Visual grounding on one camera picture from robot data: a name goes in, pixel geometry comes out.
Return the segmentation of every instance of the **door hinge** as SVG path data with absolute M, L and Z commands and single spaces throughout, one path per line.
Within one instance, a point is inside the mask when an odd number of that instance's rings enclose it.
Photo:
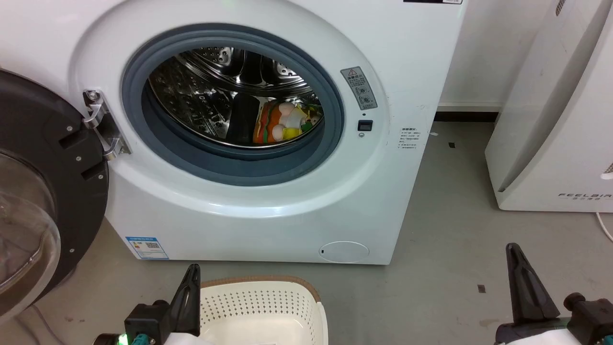
M 113 114 L 109 111 L 104 95 L 100 90 L 83 91 L 83 100 L 87 106 L 88 116 L 83 116 L 85 128 L 94 130 L 102 143 L 105 160 L 113 160 L 122 153 L 131 153 L 123 139 Z

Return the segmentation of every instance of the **floor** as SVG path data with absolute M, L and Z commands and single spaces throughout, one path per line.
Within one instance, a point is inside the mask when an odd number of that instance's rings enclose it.
M 493 343 L 498 324 L 511 321 L 509 242 L 522 246 L 563 315 L 571 292 L 613 298 L 613 243 L 593 214 L 498 210 L 483 155 L 492 129 L 435 123 L 389 266 L 202 262 L 203 280 L 302 277 L 319 290 L 330 344 L 338 345 Z M 603 218 L 613 228 L 611 216 Z M 137 303 L 171 299 L 188 265 L 136 260 L 104 223 L 73 278 L 37 305 L 67 345 L 91 344 L 100 333 L 121 333 Z M 42 344 L 54 344 L 32 310 L 22 318 Z M 33 344 L 14 321 L 0 338 Z

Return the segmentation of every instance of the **hinge screw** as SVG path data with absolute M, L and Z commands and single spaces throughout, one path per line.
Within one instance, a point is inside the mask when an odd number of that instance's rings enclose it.
M 91 99 L 92 101 L 97 100 L 99 97 L 98 92 L 95 91 L 87 91 L 87 98 Z

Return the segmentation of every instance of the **white plastic basket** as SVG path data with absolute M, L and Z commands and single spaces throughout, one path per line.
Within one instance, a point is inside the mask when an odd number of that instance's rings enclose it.
M 306 281 L 288 276 L 202 283 L 200 338 L 215 345 L 328 345 L 326 312 Z

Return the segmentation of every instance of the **vent grille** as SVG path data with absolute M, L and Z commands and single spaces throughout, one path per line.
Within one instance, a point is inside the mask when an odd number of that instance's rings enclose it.
M 562 12 L 562 7 L 564 7 L 564 3 L 566 2 L 566 0 L 560 0 L 560 2 L 558 2 L 558 6 L 555 7 L 555 16 L 559 16 L 560 12 Z

